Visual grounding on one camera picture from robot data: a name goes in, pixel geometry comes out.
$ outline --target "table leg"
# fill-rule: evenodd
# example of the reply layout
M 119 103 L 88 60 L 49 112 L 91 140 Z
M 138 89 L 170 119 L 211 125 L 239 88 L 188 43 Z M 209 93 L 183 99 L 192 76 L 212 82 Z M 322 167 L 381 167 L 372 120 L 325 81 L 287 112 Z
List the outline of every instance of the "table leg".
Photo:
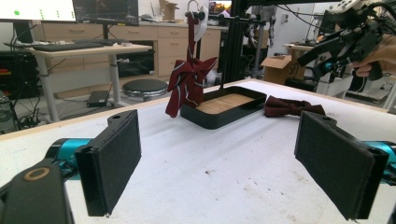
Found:
M 44 97 L 46 98 L 47 107 L 49 110 L 49 118 L 51 122 L 60 121 L 58 111 L 56 109 L 55 98 L 53 97 L 52 87 L 50 85 L 50 75 L 47 71 L 46 61 L 41 56 L 35 56 L 40 69 L 40 80 L 43 86 Z
M 117 57 L 115 54 L 108 55 L 110 62 L 110 78 L 113 83 L 113 99 L 108 101 L 113 105 L 126 106 L 128 104 L 121 101 L 120 97 L 120 80 L 119 80 L 119 68 L 117 66 Z

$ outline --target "human hand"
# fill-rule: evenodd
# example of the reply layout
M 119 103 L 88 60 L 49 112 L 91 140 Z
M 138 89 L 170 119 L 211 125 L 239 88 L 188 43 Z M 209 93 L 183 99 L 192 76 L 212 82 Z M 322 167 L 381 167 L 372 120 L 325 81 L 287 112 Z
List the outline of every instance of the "human hand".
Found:
M 353 62 L 351 66 L 357 68 L 357 76 L 367 77 L 373 68 L 370 63 L 373 62 L 379 62 L 383 72 L 396 74 L 396 36 L 383 35 L 381 43 L 367 58 Z

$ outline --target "black tray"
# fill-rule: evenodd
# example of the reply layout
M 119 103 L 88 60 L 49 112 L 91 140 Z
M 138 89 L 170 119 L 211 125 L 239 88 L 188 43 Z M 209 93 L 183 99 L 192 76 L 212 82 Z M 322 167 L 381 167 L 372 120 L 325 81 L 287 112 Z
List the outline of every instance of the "black tray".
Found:
M 205 93 L 203 104 L 210 100 L 214 100 L 230 94 L 237 94 L 243 97 L 249 97 L 252 100 L 241 105 L 232 106 L 231 108 L 216 114 L 206 113 L 195 107 L 183 105 L 180 108 L 180 116 L 203 128 L 213 130 L 263 109 L 266 100 L 265 93 L 252 91 L 243 87 L 229 87 Z

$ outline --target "drawer handle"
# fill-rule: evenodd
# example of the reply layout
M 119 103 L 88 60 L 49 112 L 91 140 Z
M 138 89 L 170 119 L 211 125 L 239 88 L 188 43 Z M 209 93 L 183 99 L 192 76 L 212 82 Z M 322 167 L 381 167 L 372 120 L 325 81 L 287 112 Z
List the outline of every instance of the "drawer handle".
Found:
M 73 29 L 73 28 L 69 28 L 70 32 L 74 32 L 74 33 L 83 33 L 85 32 L 84 29 Z

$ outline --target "black stool seat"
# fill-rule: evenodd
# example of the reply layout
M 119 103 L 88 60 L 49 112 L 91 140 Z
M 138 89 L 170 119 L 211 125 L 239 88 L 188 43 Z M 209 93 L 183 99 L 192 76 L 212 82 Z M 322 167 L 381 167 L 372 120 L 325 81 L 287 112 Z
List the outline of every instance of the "black stool seat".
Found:
M 122 92 L 128 96 L 143 97 L 143 101 L 150 101 L 152 96 L 167 93 L 168 84 L 157 79 L 138 79 L 125 83 Z

